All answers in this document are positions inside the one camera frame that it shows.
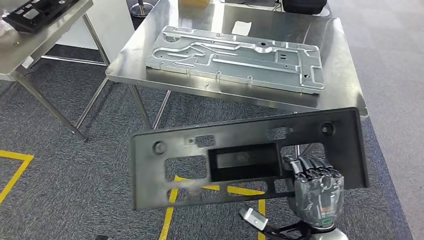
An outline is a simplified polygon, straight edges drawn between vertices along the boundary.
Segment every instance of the metal sheet panel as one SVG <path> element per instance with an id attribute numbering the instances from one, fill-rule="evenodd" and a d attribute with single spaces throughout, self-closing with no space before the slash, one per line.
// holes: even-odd
<path id="1" fill-rule="evenodd" d="M 317 46 L 166 26 L 145 65 L 242 84 L 319 94 L 324 76 Z"/>

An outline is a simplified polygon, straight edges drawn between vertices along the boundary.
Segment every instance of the black plastic panel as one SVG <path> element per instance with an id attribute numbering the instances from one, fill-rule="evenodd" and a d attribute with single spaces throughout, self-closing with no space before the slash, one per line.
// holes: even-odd
<path id="1" fill-rule="evenodd" d="M 3 20 L 18 32 L 36 33 L 79 0 L 30 0 Z"/>
<path id="2" fill-rule="evenodd" d="M 213 144 L 197 144 L 198 136 L 213 136 Z M 136 133 L 129 142 L 129 170 L 135 208 L 224 203 L 293 196 L 279 190 L 276 180 L 293 175 L 281 166 L 284 146 L 321 143 L 326 158 L 344 176 L 344 188 L 369 186 L 361 122 L 356 108 L 314 111 L 236 120 L 184 128 Z M 204 156 L 207 176 L 167 181 L 167 159 Z M 189 172 L 196 173 L 195 164 Z M 266 183 L 260 195 L 233 196 L 227 186 Z M 202 187 L 215 185 L 215 198 L 202 198 Z M 191 197 L 169 201 L 171 189 Z"/>

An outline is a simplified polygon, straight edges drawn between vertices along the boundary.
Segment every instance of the stamped metal part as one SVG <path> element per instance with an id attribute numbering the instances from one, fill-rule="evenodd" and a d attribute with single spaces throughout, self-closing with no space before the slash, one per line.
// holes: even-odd
<path id="1" fill-rule="evenodd" d="M 323 134 L 323 124 L 331 125 L 333 134 Z M 270 133 L 281 128 L 290 131 L 280 138 L 270 137 Z M 197 141 L 204 136 L 214 139 L 199 144 Z M 277 180 L 293 177 L 293 173 L 283 166 L 280 149 L 309 143 L 323 145 L 325 160 L 304 159 L 303 165 L 315 166 L 320 173 L 324 171 L 322 174 L 342 174 L 345 189 L 368 187 L 359 113 L 356 108 L 344 108 L 136 133 L 129 141 L 134 208 L 292 197 L 292 190 L 281 192 L 276 188 Z M 193 173 L 200 172 L 195 160 L 189 158 L 193 156 L 205 159 L 204 175 L 180 181 L 167 179 L 165 163 L 177 158 L 184 158 Z M 227 192 L 234 184 L 258 181 L 266 184 L 265 190 L 258 195 L 240 196 Z M 215 190 L 216 194 L 207 199 L 186 195 L 186 198 L 177 197 L 175 202 L 169 201 L 172 189 L 190 195 L 198 193 L 202 187 Z"/>
<path id="2" fill-rule="evenodd" d="M 145 65 L 307 94 L 324 90 L 320 50 L 300 43 L 166 26 Z"/>

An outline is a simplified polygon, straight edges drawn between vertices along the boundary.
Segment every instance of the yellow floor tape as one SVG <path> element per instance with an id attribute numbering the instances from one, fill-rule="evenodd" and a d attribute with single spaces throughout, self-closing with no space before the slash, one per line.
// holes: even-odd
<path id="1" fill-rule="evenodd" d="M 188 180 L 188 179 L 175 175 L 175 178 L 174 178 L 175 182 L 184 181 L 184 180 Z M 208 189 L 208 190 L 215 190 L 215 191 L 220 190 L 219 185 L 209 185 L 209 186 L 204 186 L 202 188 Z M 261 195 L 261 194 L 265 193 L 263 191 L 258 191 L 258 190 L 253 190 L 253 189 L 238 187 L 238 186 L 228 186 L 227 192 L 229 192 L 231 194 L 239 194 L 239 195 L 245 195 L 245 196 Z M 175 201 L 177 200 L 177 194 L 178 194 L 178 189 L 173 188 L 171 190 L 170 195 L 169 195 L 169 202 L 170 203 L 175 203 Z M 265 216 L 265 199 L 258 200 L 257 208 L 258 208 L 258 211 L 262 215 Z M 168 232 L 170 230 L 170 225 L 171 225 L 173 213 L 174 213 L 174 207 L 170 206 L 166 209 L 165 218 L 163 220 L 162 230 L 160 231 L 160 235 L 159 235 L 159 240 L 166 240 L 167 239 Z M 257 235 L 257 240 L 265 240 L 265 235 L 263 235 L 262 233 L 259 232 L 258 235 Z"/>
<path id="2" fill-rule="evenodd" d="M 11 152 L 11 151 L 0 150 L 0 157 L 23 161 L 23 163 L 20 165 L 20 167 L 14 173 L 14 175 L 9 180 L 7 185 L 4 187 L 3 191 L 0 192 L 0 204 L 1 204 L 3 202 L 3 200 L 5 199 L 6 195 L 8 195 L 9 191 L 15 185 L 18 178 L 21 176 L 21 174 L 27 168 L 28 164 L 30 164 L 30 162 L 34 158 L 34 156 L 28 155 L 28 154 L 21 154 L 21 153 L 16 153 L 16 152 Z"/>

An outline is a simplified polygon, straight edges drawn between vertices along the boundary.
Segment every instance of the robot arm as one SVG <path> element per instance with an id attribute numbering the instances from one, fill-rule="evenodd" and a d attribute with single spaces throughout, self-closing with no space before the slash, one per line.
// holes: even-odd
<path id="1" fill-rule="evenodd" d="M 294 197 L 289 197 L 288 203 L 301 221 L 274 227 L 252 208 L 240 210 L 243 219 L 272 240 L 347 240 L 346 235 L 334 227 L 343 208 L 343 176 L 325 158 L 284 156 L 283 162 L 284 167 L 293 173 L 288 185 L 294 191 Z M 301 236 L 291 236 L 293 231 L 299 231 Z"/>

